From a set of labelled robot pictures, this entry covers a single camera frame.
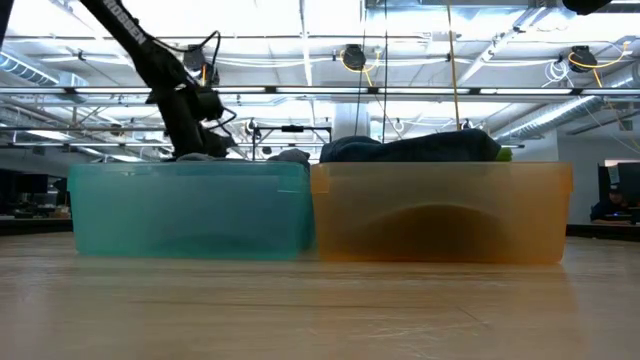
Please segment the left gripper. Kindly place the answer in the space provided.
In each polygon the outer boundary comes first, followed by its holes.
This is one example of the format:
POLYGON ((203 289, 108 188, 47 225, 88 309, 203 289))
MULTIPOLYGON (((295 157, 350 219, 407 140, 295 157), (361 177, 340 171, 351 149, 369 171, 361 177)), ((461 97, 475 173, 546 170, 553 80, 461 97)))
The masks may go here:
POLYGON ((159 100, 159 110, 175 157, 198 153, 224 158, 235 146, 231 136, 218 135, 201 124, 222 117, 225 107, 217 92, 172 92, 159 100))

